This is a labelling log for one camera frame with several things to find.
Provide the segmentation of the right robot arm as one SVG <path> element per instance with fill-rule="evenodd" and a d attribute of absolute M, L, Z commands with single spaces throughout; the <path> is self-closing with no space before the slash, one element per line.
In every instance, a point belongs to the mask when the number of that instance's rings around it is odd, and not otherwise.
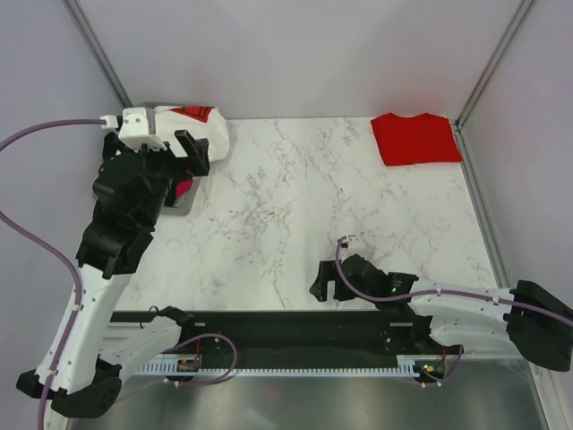
<path fill-rule="evenodd" d="M 361 298 L 390 318 L 412 322 L 410 341 L 423 353 L 463 346 L 466 352 L 518 354 L 556 372 L 572 365 L 572 310 L 533 281 L 514 288 L 474 289 L 385 272 L 359 254 L 321 261 L 309 292 L 339 302 Z"/>

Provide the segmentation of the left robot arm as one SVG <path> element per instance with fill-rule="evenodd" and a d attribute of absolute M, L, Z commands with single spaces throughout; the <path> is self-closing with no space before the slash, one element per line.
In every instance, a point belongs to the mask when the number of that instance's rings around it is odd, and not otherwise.
<path fill-rule="evenodd" d="M 66 418 L 97 418 L 122 385 L 157 354 L 189 351 L 192 316 L 173 306 L 114 349 L 101 344 L 115 306 L 153 239 L 158 216 L 177 182 L 210 172 L 206 138 L 175 131 L 184 155 L 170 147 L 122 150 L 105 160 L 92 190 L 96 204 L 73 269 L 73 292 L 43 362 L 19 376 L 16 387 Z"/>

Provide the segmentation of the white printed t-shirt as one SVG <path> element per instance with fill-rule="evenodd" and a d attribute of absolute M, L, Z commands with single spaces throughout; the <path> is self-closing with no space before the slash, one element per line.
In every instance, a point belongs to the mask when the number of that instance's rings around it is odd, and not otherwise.
<path fill-rule="evenodd" d="M 208 106 L 157 106 L 156 131 L 163 142 L 178 157 L 186 152 L 175 137 L 175 131 L 186 130 L 193 139 L 207 139 L 210 162 L 224 159 L 230 148 L 227 121 L 216 107 Z"/>

